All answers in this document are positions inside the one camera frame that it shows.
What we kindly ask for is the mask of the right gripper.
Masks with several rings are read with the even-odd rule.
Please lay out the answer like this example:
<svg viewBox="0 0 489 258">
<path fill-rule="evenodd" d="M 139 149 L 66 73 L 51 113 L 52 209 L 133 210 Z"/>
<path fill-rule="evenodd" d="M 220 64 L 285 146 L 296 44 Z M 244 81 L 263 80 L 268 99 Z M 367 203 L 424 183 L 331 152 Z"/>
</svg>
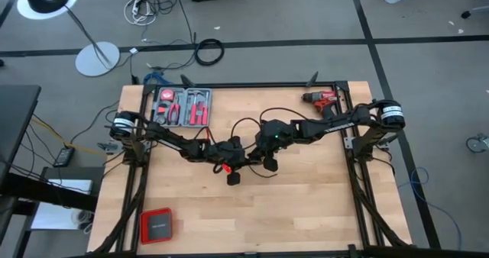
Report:
<svg viewBox="0 0 489 258">
<path fill-rule="evenodd" d="M 278 163 L 272 157 L 275 152 L 276 144 L 273 140 L 265 140 L 262 131 L 258 131 L 254 138 L 254 147 L 248 153 L 249 156 L 262 159 L 262 164 L 266 170 L 275 173 L 278 170 Z"/>
</svg>

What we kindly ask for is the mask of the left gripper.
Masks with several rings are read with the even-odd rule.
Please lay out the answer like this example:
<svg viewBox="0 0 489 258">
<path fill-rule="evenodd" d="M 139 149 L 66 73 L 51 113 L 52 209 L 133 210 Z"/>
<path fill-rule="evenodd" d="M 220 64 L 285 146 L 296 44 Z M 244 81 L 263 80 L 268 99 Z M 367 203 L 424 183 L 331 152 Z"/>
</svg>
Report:
<svg viewBox="0 0 489 258">
<path fill-rule="evenodd" d="M 227 173 L 227 184 L 238 185 L 241 182 L 241 168 L 248 166 L 245 158 L 245 147 L 239 136 L 233 136 L 228 141 L 218 142 L 208 148 L 208 159 L 210 163 L 217 165 L 226 164 L 231 167 L 232 172 Z"/>
</svg>

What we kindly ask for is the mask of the grey tool kit case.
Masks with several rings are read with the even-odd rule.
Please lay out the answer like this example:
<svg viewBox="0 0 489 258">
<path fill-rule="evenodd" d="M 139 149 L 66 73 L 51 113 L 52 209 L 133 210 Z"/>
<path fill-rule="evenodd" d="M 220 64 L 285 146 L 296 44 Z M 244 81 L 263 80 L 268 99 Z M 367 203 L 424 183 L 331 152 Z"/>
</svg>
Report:
<svg viewBox="0 0 489 258">
<path fill-rule="evenodd" d="M 164 89 L 172 89 L 174 91 L 174 100 L 161 101 L 160 93 Z M 200 92 L 197 102 L 197 112 L 196 112 L 196 123 L 194 125 L 189 124 L 190 109 L 193 102 L 193 93 Z M 209 92 L 209 105 L 208 105 L 208 123 L 207 125 L 202 125 L 202 103 L 205 100 L 206 93 Z M 160 104 L 167 104 L 168 110 L 172 103 L 178 102 L 180 104 L 180 118 L 177 125 L 167 123 L 167 113 L 164 116 L 157 114 L 157 108 Z M 152 121 L 156 121 L 158 124 L 164 127 L 208 127 L 210 122 L 210 111 L 212 105 L 212 90 L 205 88 L 176 88 L 176 87 L 163 87 L 156 90 L 156 98 L 154 99 L 154 106 L 152 111 Z"/>
</svg>

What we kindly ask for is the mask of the red square bin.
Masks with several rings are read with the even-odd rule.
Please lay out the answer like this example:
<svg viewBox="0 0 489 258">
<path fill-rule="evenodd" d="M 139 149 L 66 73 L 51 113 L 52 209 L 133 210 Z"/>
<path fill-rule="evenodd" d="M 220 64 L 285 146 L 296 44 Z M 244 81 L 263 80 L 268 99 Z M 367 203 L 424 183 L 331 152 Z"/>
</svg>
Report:
<svg viewBox="0 0 489 258">
<path fill-rule="evenodd" d="M 142 244 L 168 241 L 173 237 L 173 220 L 170 208 L 145 211 L 141 214 L 140 220 Z"/>
</svg>

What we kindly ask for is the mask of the black floor lamp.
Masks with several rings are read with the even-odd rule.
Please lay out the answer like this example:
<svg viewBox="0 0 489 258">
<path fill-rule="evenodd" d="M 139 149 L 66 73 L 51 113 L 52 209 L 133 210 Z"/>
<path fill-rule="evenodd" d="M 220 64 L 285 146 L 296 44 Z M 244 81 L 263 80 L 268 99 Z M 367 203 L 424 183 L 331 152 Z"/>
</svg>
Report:
<svg viewBox="0 0 489 258">
<path fill-rule="evenodd" d="M 30 20 L 47 20 L 68 14 L 89 45 L 76 55 L 76 70 L 87 77 L 103 76 L 112 71 L 120 60 L 119 48 L 107 41 L 95 41 L 81 20 L 74 14 L 73 6 L 78 0 L 17 0 L 20 15 Z"/>
</svg>

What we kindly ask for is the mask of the black power adapter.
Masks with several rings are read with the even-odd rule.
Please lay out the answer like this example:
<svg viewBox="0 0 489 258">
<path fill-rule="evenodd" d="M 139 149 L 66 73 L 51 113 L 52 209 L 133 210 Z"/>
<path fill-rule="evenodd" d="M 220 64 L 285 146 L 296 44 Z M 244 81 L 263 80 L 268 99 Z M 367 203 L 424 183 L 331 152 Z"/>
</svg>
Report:
<svg viewBox="0 0 489 258">
<path fill-rule="evenodd" d="M 58 153 L 56 159 L 53 162 L 53 167 L 55 168 L 60 168 L 60 167 L 68 167 L 70 164 L 73 155 L 75 153 L 75 148 L 74 147 L 63 147 L 60 152 Z"/>
</svg>

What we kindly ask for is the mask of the white power strip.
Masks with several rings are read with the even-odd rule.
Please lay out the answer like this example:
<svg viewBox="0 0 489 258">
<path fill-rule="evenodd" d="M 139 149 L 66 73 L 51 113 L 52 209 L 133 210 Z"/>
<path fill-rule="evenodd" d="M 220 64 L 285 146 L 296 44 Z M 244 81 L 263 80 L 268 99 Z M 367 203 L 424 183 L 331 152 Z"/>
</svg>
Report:
<svg viewBox="0 0 489 258">
<path fill-rule="evenodd" d="M 152 4 L 146 0 L 129 0 L 123 8 L 123 15 L 129 24 L 142 27 L 154 23 L 157 19 Z"/>
</svg>

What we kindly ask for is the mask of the white storage box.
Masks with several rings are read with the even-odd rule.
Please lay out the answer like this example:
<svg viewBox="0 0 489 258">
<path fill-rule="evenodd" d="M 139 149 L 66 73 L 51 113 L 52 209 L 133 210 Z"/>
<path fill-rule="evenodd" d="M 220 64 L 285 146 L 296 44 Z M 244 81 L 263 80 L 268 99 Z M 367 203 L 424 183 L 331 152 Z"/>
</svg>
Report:
<svg viewBox="0 0 489 258">
<path fill-rule="evenodd" d="M 87 179 L 49 179 L 58 187 L 71 188 L 88 195 L 93 182 Z M 94 213 L 78 208 L 65 208 L 60 205 L 40 203 L 31 222 L 31 230 L 84 230 L 92 224 Z"/>
</svg>

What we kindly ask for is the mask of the grey caster wheel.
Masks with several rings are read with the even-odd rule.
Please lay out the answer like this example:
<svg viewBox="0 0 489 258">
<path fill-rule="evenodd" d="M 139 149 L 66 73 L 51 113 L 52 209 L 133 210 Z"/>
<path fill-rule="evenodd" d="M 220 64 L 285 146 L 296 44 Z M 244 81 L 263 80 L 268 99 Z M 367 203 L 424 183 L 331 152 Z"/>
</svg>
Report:
<svg viewBox="0 0 489 258">
<path fill-rule="evenodd" d="M 483 153 L 489 151 L 489 136 L 477 134 L 474 137 L 469 137 L 465 144 L 472 153 Z"/>
</svg>

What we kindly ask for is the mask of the black desk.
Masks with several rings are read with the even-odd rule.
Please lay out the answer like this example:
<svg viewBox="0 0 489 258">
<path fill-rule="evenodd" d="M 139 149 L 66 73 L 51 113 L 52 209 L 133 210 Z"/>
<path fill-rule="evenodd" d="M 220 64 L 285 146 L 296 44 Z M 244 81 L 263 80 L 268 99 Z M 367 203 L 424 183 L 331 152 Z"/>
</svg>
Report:
<svg viewBox="0 0 489 258">
<path fill-rule="evenodd" d="M 40 91 L 38 85 L 0 85 L 0 183 L 9 173 Z"/>
</svg>

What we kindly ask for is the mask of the office chair base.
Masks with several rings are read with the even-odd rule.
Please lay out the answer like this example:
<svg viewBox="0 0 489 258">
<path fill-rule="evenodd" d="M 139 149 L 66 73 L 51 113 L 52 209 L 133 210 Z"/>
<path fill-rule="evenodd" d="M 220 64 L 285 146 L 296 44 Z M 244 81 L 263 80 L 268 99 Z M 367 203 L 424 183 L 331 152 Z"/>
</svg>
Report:
<svg viewBox="0 0 489 258">
<path fill-rule="evenodd" d="M 479 13 L 484 13 L 484 12 L 489 12 L 489 5 L 479 6 L 479 7 L 471 8 L 467 11 L 464 11 L 461 13 L 461 18 L 467 19 L 467 18 L 471 17 L 473 14 L 479 14 Z"/>
</svg>

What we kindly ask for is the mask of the black aluminium rig frame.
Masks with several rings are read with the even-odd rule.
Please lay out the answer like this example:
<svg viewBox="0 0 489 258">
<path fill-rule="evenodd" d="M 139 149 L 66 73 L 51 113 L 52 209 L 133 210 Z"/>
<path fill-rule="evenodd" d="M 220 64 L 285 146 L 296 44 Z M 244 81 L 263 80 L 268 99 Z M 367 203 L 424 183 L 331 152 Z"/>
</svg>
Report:
<svg viewBox="0 0 489 258">
<path fill-rule="evenodd" d="M 258 118 L 266 108 L 292 108 L 315 118 L 311 105 L 300 96 L 327 86 L 305 89 L 305 83 L 250 88 L 224 84 L 213 92 L 212 133 L 227 140 L 233 124 L 241 118 Z M 278 175 L 263 179 L 242 169 L 240 185 L 227 186 L 225 172 L 215 175 L 213 165 L 189 163 L 178 152 L 158 144 L 151 151 L 149 176 L 142 211 L 170 208 L 171 240 L 138 244 L 138 254 L 268 255 L 272 252 L 347 250 L 363 247 L 351 192 L 343 138 L 326 135 L 311 145 L 293 145 L 276 155 Z M 119 165 L 102 180 L 88 251 L 99 247 L 121 215 L 129 168 Z M 382 162 L 368 164 L 377 209 L 395 233 L 411 243 L 410 232 L 391 168 Z M 133 179 L 138 187 L 141 169 Z M 124 249 L 131 248 L 135 220 L 126 228 Z"/>
</svg>

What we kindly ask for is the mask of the red-handled pliers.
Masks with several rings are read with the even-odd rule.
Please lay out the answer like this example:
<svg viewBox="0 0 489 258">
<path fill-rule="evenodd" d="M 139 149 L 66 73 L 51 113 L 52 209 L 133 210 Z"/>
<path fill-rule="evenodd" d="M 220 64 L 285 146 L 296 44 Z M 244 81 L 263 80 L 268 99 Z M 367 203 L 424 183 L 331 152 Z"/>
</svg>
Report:
<svg viewBox="0 0 489 258">
<path fill-rule="evenodd" d="M 180 118 L 180 104 L 174 102 L 170 105 L 167 112 L 167 123 L 177 125 Z"/>
</svg>

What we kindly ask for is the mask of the red cordless drill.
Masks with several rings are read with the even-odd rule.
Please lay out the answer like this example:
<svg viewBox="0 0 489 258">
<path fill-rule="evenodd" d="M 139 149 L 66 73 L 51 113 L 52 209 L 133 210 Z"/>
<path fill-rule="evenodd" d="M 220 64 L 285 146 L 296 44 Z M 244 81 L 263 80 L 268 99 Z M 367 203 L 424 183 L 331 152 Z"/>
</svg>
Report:
<svg viewBox="0 0 489 258">
<path fill-rule="evenodd" d="M 334 92 L 308 92 L 304 93 L 301 99 L 306 103 L 312 104 L 323 119 L 331 118 L 334 115 L 332 106 L 337 101 L 337 96 Z"/>
</svg>

